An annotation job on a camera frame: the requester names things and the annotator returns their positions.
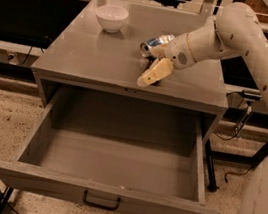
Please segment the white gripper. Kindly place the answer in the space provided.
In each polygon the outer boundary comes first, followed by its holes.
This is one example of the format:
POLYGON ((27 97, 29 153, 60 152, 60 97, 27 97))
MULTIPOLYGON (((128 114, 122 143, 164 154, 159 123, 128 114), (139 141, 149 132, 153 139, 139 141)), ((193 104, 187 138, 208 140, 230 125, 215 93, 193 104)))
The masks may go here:
POLYGON ((137 79, 138 85, 140 87, 149 86, 170 75, 174 67, 178 70, 183 70, 196 64, 190 52, 187 38, 188 34, 185 33, 173 38, 166 45, 160 44, 150 48, 150 55, 157 59, 139 76, 137 79))

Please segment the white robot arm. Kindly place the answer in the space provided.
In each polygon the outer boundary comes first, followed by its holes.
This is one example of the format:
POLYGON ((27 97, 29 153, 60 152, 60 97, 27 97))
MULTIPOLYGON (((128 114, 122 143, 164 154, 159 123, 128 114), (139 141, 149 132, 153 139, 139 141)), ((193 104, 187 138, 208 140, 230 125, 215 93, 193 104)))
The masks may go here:
MULTIPOLYGON (((154 46, 150 53, 155 61, 137 79, 140 86, 149 86, 174 69, 183 70, 203 60, 240 56, 268 109, 268 40, 255 12, 245 3, 225 6, 203 27, 154 46)), ((268 214, 268 156, 256 167, 238 214, 268 214)))

